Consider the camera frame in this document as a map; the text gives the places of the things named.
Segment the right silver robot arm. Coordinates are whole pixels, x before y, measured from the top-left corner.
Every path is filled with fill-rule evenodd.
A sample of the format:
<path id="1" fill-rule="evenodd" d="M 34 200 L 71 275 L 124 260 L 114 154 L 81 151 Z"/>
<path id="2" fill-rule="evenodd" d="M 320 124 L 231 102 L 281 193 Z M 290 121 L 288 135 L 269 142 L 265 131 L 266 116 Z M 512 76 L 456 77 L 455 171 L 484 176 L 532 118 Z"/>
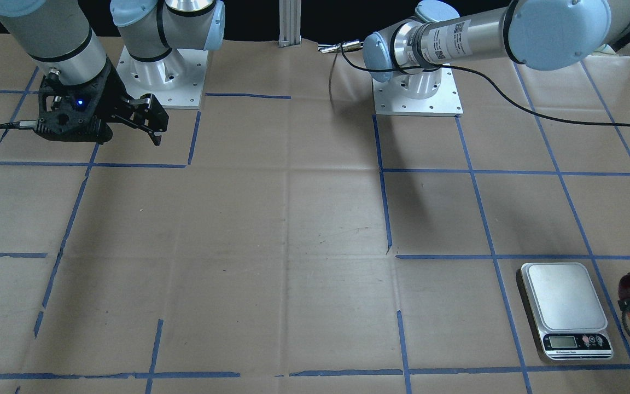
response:
<path id="1" fill-rule="evenodd" d="M 43 74 L 35 120 L 0 124 L 54 142 L 104 144 L 111 123 L 147 133 L 159 146 L 168 114 L 158 93 L 190 86 L 182 50 L 215 51 L 223 41 L 222 1 L 112 1 L 113 23 L 130 56 L 128 92 L 77 1 L 0 1 L 0 22 Z"/>

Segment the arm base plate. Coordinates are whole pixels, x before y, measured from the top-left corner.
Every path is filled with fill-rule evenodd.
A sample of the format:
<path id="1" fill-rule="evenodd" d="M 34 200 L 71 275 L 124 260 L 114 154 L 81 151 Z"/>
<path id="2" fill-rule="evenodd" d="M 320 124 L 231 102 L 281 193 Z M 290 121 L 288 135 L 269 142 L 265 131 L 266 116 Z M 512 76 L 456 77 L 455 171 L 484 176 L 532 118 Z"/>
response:
<path id="1" fill-rule="evenodd" d="M 450 69 L 395 73 L 387 82 L 373 80 L 372 86 L 377 115 L 458 117 L 464 113 Z"/>
<path id="2" fill-rule="evenodd" d="M 180 48 L 162 60 L 140 62 L 124 47 L 116 70 L 129 95 L 155 95 L 165 109 L 200 109 L 212 53 Z"/>

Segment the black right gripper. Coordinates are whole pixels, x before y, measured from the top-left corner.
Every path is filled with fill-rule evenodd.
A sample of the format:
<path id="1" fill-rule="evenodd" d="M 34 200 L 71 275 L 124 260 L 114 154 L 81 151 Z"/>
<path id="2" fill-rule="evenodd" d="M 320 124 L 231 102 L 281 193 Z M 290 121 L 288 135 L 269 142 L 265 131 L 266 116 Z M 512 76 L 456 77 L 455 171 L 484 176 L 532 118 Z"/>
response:
<path id="1" fill-rule="evenodd" d="M 98 77 L 103 83 L 103 90 L 95 115 L 105 123 L 122 123 L 143 131 L 155 146 L 160 146 L 170 117 L 158 98 L 151 93 L 137 99 L 130 96 L 108 58 Z"/>

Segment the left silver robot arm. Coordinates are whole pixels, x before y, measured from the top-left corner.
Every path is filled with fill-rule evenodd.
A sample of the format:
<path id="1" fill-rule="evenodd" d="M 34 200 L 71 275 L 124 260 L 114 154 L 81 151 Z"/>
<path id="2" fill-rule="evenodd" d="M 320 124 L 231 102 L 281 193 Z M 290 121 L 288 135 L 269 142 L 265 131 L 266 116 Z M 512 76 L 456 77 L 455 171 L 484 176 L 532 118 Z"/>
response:
<path id="1" fill-rule="evenodd" d="M 608 303 L 630 269 L 630 1 L 513 1 L 377 38 L 384 64 L 452 61 L 460 118 L 374 120 L 400 259 L 578 261 Z"/>

